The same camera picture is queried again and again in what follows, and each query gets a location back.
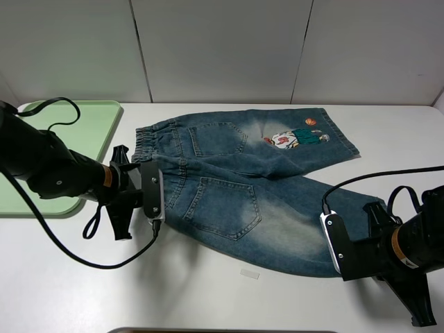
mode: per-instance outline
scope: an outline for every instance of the small white label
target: small white label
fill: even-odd
[[[415,264],[414,262],[411,262],[406,257],[404,259],[401,259],[401,262],[409,268],[418,268],[419,267],[417,264]]]
[[[259,273],[248,271],[246,269],[241,269],[241,275],[255,280],[259,279]]]

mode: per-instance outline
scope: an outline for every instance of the jeans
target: jeans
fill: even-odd
[[[329,185],[302,176],[359,151],[321,108],[188,114],[137,129],[133,162],[157,161],[166,223],[222,253],[290,274],[337,276],[321,230]],[[368,236],[362,207],[329,196],[352,240]]]

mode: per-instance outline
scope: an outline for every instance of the white wall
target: white wall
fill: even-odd
[[[0,99],[149,102],[146,75],[155,102],[431,105],[444,86],[444,1],[314,0],[310,20],[312,0],[132,2],[141,48],[129,0],[1,0]]]
[[[290,103],[311,0],[133,0],[154,102]]]
[[[444,91],[441,93],[439,98],[436,100],[435,104],[433,105],[435,108],[441,111],[441,113],[444,114]]]
[[[314,0],[293,103],[431,105],[444,1]]]
[[[2,0],[0,72],[20,103],[149,102],[126,0]]]
[[[5,101],[14,106],[18,106],[19,101],[12,94],[8,84],[6,83],[5,78],[0,73],[0,101]]]

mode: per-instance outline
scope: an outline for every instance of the light green tray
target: light green tray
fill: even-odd
[[[41,101],[29,104],[24,111],[33,109],[40,103]],[[68,149],[101,162],[123,109],[114,101],[76,101],[75,103],[81,111],[80,119],[74,125],[57,125],[51,130],[59,136]],[[47,106],[35,116],[22,119],[39,130],[46,130],[52,123],[69,122],[75,118],[76,111],[72,105],[61,101]],[[80,203],[78,198],[42,200],[38,194],[28,188],[25,182],[20,181],[20,185],[45,216],[64,217],[64,214],[71,212]],[[23,215],[28,216],[32,213],[3,174],[0,174],[0,216]]]

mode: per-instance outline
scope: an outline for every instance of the back pocket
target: back pocket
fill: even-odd
[[[188,128],[198,157],[242,153],[247,136],[233,123],[207,123]]]
[[[200,230],[238,240],[261,215],[253,186],[202,177],[184,219]]]

